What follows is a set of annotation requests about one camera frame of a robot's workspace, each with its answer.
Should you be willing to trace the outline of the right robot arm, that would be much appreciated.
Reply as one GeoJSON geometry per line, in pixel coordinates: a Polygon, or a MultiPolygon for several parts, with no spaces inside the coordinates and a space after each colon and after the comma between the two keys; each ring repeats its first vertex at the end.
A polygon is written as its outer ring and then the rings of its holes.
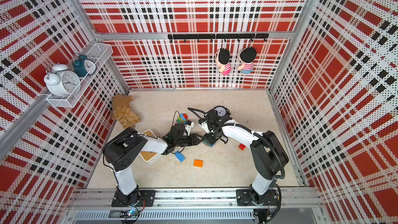
{"type": "Polygon", "coordinates": [[[275,133],[258,132],[239,124],[224,106],[216,106],[208,112],[191,107],[188,110],[199,118],[205,141],[214,144],[218,140],[227,143],[234,139],[250,149],[257,176],[248,191],[238,195],[238,205],[278,204],[280,188],[277,181],[285,178],[289,157],[275,133]]]}

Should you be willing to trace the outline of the orange block front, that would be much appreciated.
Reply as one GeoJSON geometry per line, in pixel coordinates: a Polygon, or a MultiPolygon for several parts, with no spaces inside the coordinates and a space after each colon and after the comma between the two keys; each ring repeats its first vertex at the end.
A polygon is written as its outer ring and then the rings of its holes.
{"type": "Polygon", "coordinates": [[[203,160],[195,159],[193,163],[194,167],[202,168],[203,167],[203,160]]]}

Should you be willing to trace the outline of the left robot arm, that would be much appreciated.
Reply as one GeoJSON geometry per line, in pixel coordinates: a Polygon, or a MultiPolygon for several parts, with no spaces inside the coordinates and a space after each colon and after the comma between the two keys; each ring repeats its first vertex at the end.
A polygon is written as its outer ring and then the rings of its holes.
{"type": "Polygon", "coordinates": [[[179,148],[197,146],[204,137],[191,133],[183,124],[175,124],[162,137],[152,136],[150,130],[140,133],[132,127],[126,128],[103,148],[103,164],[111,168],[117,181],[112,207],[152,206],[155,191],[140,191],[133,175],[133,163],[136,159],[152,165],[161,156],[177,152],[179,148]]]}

